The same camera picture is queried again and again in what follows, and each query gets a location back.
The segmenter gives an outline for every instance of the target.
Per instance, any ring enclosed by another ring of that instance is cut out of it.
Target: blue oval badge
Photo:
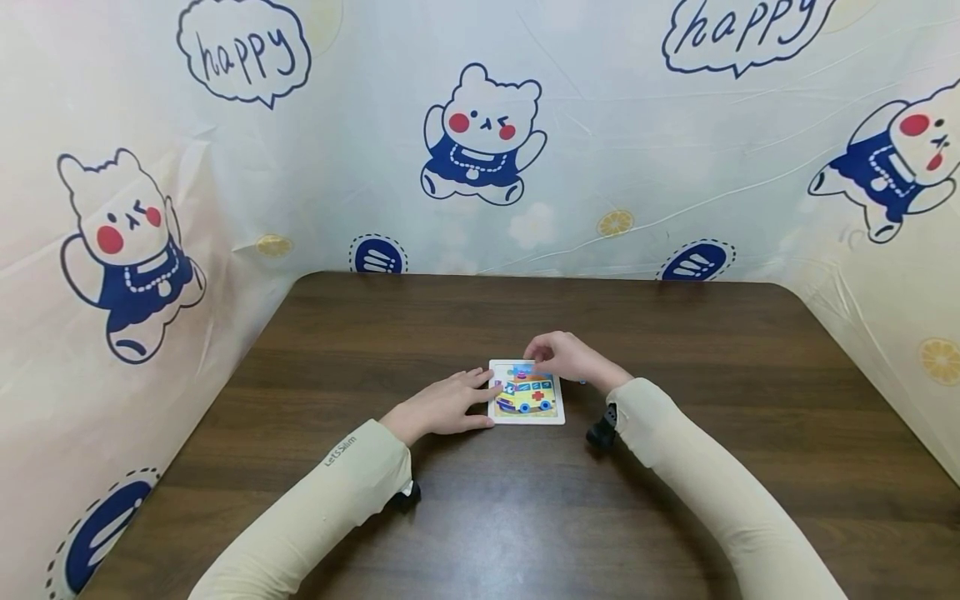
[[[350,270],[356,273],[406,273],[407,253],[386,235],[368,233],[350,244]]]
[[[690,242],[660,266],[663,281],[707,281],[723,273],[736,259],[730,244],[714,239]]]
[[[44,593],[50,600],[71,600],[119,540],[150,494],[160,474],[156,468],[130,471],[110,487],[108,494],[86,508],[70,528],[67,539],[47,565]]]

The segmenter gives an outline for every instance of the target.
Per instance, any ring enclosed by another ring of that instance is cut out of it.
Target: arm sleeve
[[[624,443],[720,543],[744,600],[847,597],[777,500],[663,390],[634,379],[607,402]]]
[[[411,481],[410,451],[369,420],[220,555],[189,600],[275,600]]]

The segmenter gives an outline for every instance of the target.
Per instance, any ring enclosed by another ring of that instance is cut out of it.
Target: cartoon bear face
[[[942,89],[912,104],[890,124],[897,154],[920,185],[936,185],[960,166],[960,92]]]
[[[470,64],[444,107],[444,130],[454,142],[474,152],[505,154],[530,136],[540,84],[498,84],[482,64]]]
[[[121,149],[102,166],[84,167],[63,155],[58,169],[80,233],[97,260],[135,265],[163,252],[170,237],[163,196],[136,156]]]

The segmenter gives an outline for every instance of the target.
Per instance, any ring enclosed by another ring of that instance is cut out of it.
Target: brown table
[[[659,383],[794,517],[850,598],[957,598],[960,491],[774,285],[321,274],[301,279],[83,600],[185,598],[347,432],[452,372],[576,332]],[[423,500],[355,530],[298,598],[736,598],[718,547],[621,445],[501,425],[413,449]]]

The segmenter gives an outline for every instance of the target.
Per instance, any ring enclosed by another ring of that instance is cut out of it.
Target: printed backdrop
[[[0,17],[2,597],[77,594],[314,271],[775,282],[960,481],[960,0]]]

